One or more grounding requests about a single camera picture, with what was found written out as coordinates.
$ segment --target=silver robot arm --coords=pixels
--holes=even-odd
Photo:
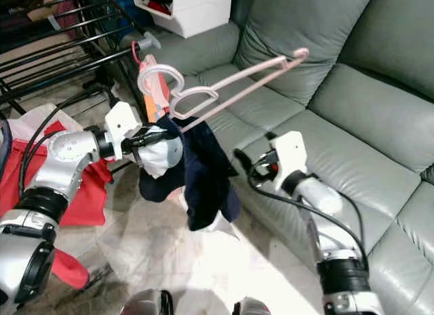
[[[288,132],[271,140],[271,146],[279,168],[273,181],[275,189],[281,188],[293,199],[338,216],[343,207],[341,195],[315,176],[308,175],[301,133]],[[307,223],[314,248],[325,315],[384,315],[378,296],[370,289],[369,272],[354,239],[317,215],[306,210],[300,210],[300,214]]]
[[[44,290],[58,224],[83,170],[101,158],[122,158],[122,141],[141,125],[134,108],[118,102],[105,117],[105,131],[62,131],[52,137],[46,161],[19,203],[0,219],[0,314],[13,314]]]

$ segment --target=clothes hanger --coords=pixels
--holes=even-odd
[[[231,83],[234,83],[235,81],[238,81],[242,78],[248,77],[254,73],[257,73],[259,71],[271,68],[273,66],[278,66],[279,69],[276,71],[273,71],[269,75],[263,77],[262,79],[255,82],[253,85],[245,88],[244,90],[240,91],[233,97],[229,98],[227,101],[217,105],[213,109],[206,112],[201,117],[195,119],[193,122],[188,124],[186,127],[183,127],[181,129],[181,132],[187,132],[188,130],[192,129],[194,126],[198,125],[200,122],[203,122],[204,120],[212,117],[216,113],[220,112],[221,110],[225,109],[226,107],[230,106],[231,104],[234,104],[238,100],[242,99],[243,97],[246,97],[249,93],[252,93],[253,91],[257,90],[258,88],[262,87],[266,83],[272,81],[273,79],[277,78],[278,76],[282,75],[283,73],[291,70],[295,66],[298,66],[300,63],[306,60],[306,58],[309,56],[309,50],[307,48],[300,48],[296,49],[293,52],[294,59],[292,61],[287,60],[286,56],[278,56],[276,58],[270,59],[265,62],[261,62],[255,66],[251,66],[245,70],[242,70],[240,72],[237,72],[215,84],[212,86],[196,86],[188,89],[184,89],[185,81],[182,74],[176,70],[172,66],[168,66],[167,64],[157,64],[154,66],[150,66],[148,68],[145,68],[139,72],[138,78],[137,78],[137,85],[140,91],[144,94],[150,95],[151,93],[148,91],[148,88],[146,87],[146,78],[153,75],[156,72],[165,73],[168,75],[171,75],[174,80],[176,81],[175,87],[170,91],[172,95],[172,100],[170,102],[170,117],[177,119],[185,120],[189,117],[192,117],[196,113],[198,113],[200,110],[203,110],[205,107],[209,106],[216,100],[218,100],[218,90],[222,89],[223,87],[226,87],[227,85],[230,85]],[[190,110],[181,113],[176,110],[176,106],[189,98],[194,97],[195,95],[199,93],[204,93],[209,96],[209,98],[192,107]]]

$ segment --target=marble floor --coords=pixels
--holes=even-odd
[[[82,82],[44,89],[23,105],[62,101]],[[125,93],[123,99],[130,100]],[[107,111],[104,97],[66,110],[83,126],[101,124]],[[63,227],[56,241],[100,280],[80,293],[51,275],[45,293],[18,314],[117,315],[148,288],[171,291],[177,315],[231,314],[245,296],[262,300],[273,314],[321,313],[317,277],[245,209],[220,230],[190,232],[178,197],[157,204],[140,196],[135,165],[115,174],[107,191],[105,225]]]

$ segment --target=clothing on rack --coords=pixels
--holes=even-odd
[[[12,133],[9,122],[0,119],[0,181],[6,168],[6,162],[12,150]]]
[[[64,12],[69,12],[69,11],[74,10],[76,8],[77,7],[75,6],[74,0],[66,0],[66,1],[62,1],[58,4],[57,9],[56,9],[56,13],[61,14]],[[60,17],[59,19],[57,19],[57,22],[59,23],[60,27],[62,27],[62,28],[72,26],[72,25],[77,23],[77,15],[76,14],[69,14],[69,15]],[[70,39],[76,39],[77,38],[77,33],[75,32],[75,30],[68,30],[66,33]]]
[[[36,127],[32,127],[31,125],[40,124],[36,120],[45,118],[47,116],[46,113],[50,113],[53,107],[53,104],[40,106],[19,119],[9,121],[14,141],[12,142],[12,150],[0,181],[0,217],[6,211],[12,209],[18,202],[20,163],[28,139],[36,129]],[[77,122],[60,111],[54,116],[54,122],[45,128],[44,134],[65,130],[64,124],[70,125],[68,129],[72,131],[81,129],[81,126]],[[42,145],[38,148],[29,163],[25,178],[26,185],[29,184],[34,174],[42,166],[46,156],[46,146]],[[110,171],[107,169],[106,161],[102,159],[98,163],[87,167],[83,172],[82,179],[80,189],[60,222],[61,226],[97,226],[105,223],[103,207],[106,200],[106,191],[104,185],[113,179]],[[56,250],[53,273],[76,289],[84,288],[89,278],[87,269],[78,260],[59,250]]]
[[[142,130],[139,130],[136,135],[140,135]],[[146,129],[145,133],[155,134],[165,132],[156,125]],[[170,140],[159,140],[152,144],[147,144],[138,150],[140,156],[141,167],[153,178],[161,177],[165,172],[176,166],[182,158],[182,141],[178,136]]]
[[[157,65],[157,61],[155,61],[152,54],[145,56],[143,61],[137,60],[137,62],[140,63],[139,72],[143,72],[146,68]],[[150,93],[143,94],[148,121],[154,123],[169,112],[170,90],[161,73],[153,74],[147,78],[144,86]]]
[[[199,230],[209,226],[219,210],[229,222],[237,219],[240,204],[229,181],[229,177],[238,174],[212,130],[202,122],[186,133],[180,132],[179,127],[193,120],[171,120],[165,115],[157,121],[156,126],[181,137],[183,161],[157,179],[142,170],[139,188],[146,200],[161,202],[171,191],[185,185],[188,225],[190,230]]]

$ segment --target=white storage box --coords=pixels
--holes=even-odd
[[[226,24],[231,12],[231,0],[173,0],[171,14],[146,5],[147,0],[134,4],[152,13],[155,24],[187,38]]]

